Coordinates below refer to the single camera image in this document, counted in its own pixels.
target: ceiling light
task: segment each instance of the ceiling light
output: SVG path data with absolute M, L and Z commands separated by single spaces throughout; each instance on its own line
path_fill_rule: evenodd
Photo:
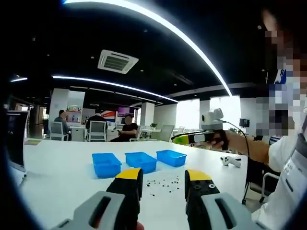
M 24 81 L 24 80 L 27 80 L 28 78 L 18 78 L 18 79 L 14 79 L 14 80 L 11 80 L 11 82 L 15 82 L 15 81 Z
M 91 82 L 96 82 L 96 83 L 101 83 L 101 84 L 107 84 L 107 85 L 118 86 L 118 87 L 130 89 L 130 90 L 135 90 L 135 91 L 139 91 L 139 92 L 151 94 L 151 95 L 153 95 L 153 96 L 161 97 L 161 98 L 164 98 L 164 99 L 167 99 L 167 100 L 170 100 L 170 101 L 173 101 L 173 102 L 178 103 L 178 101 L 176 101 L 176 100 L 174 100 L 174 99 L 171 99 L 171 98 L 168 98 L 168 97 L 164 97 L 164 96 L 158 95 L 158 94 L 153 93 L 153 92 L 148 92 L 148 91 L 145 91 L 145 90 L 140 90 L 140 89 L 137 89 L 137 88 L 133 88 L 133 87 L 130 87 L 130 86 L 126 86 L 126 85 L 121 85 L 121 84 L 116 84 L 116 83 L 112 83 L 112 82 L 107 82 L 107 81 L 104 81 L 104 80 L 94 80 L 94 79 L 89 79 L 89 78 L 77 78 L 77 77 L 65 77 L 65 76 L 52 76 L 52 77 L 55 78 L 55 79 L 68 79 L 68 80 L 79 80 L 79 81 L 91 81 Z
M 108 4 L 112 4 L 112 5 L 117 5 L 117 6 L 121 6 L 133 11 L 136 11 L 138 13 L 141 13 L 153 20 L 155 20 L 156 22 L 160 23 L 161 25 L 165 26 L 166 28 L 168 28 L 170 31 L 172 31 L 173 33 L 175 33 L 178 37 L 180 37 L 183 41 L 185 41 L 192 49 L 194 49 L 194 51 L 207 63 L 207 65 L 210 67 L 210 69 L 213 71 L 213 73 L 215 73 L 216 77 L 220 80 L 220 82 L 222 83 L 222 85 L 225 87 L 226 91 L 228 92 L 229 96 L 232 96 L 226 82 L 224 81 L 223 77 L 221 76 L 221 74 L 219 73 L 219 71 L 216 69 L 216 67 L 214 66 L 214 64 L 208 59 L 208 57 L 201 51 L 201 49 L 199 49 L 199 47 L 192 42 L 191 39 L 188 38 L 188 36 L 186 36 L 181 30 L 179 30 L 177 27 L 175 27 L 172 23 L 170 23 L 169 21 L 165 20 L 164 18 L 162 18 L 160 15 L 151 12 L 150 10 L 139 6 L 138 4 L 132 3 L 132 2 L 128 2 L 125 0 L 66 0 L 64 2 L 64 4 L 67 3 L 74 3 L 74 2 L 100 2 L 100 3 L 108 3 Z

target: black ceiling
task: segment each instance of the black ceiling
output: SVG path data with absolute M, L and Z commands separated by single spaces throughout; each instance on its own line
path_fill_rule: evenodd
M 172 103 L 105 84 L 54 80 L 52 75 L 109 81 L 160 95 L 220 85 L 191 47 L 144 15 L 101 3 L 50 3 L 41 11 L 35 10 L 32 4 L 26 5 L 26 11 L 21 9 L 24 20 L 18 26 L 20 33 L 14 31 L 18 37 L 14 38 L 13 73 L 28 80 L 14 82 L 13 95 L 24 99 L 44 98 L 41 103 L 45 103 L 45 97 L 50 97 L 55 87 L 81 86 Z M 163 16 L 194 41 L 227 84 L 265 83 L 266 71 L 262 70 L 270 67 L 265 59 L 267 49 L 259 7 L 203 0 L 155 0 L 143 6 Z M 139 62 L 127 74 L 98 69 L 103 49 L 136 57 Z M 194 94 L 174 99 L 189 98 L 195 98 Z M 87 90 L 85 99 L 88 104 L 120 105 L 144 100 L 97 90 Z

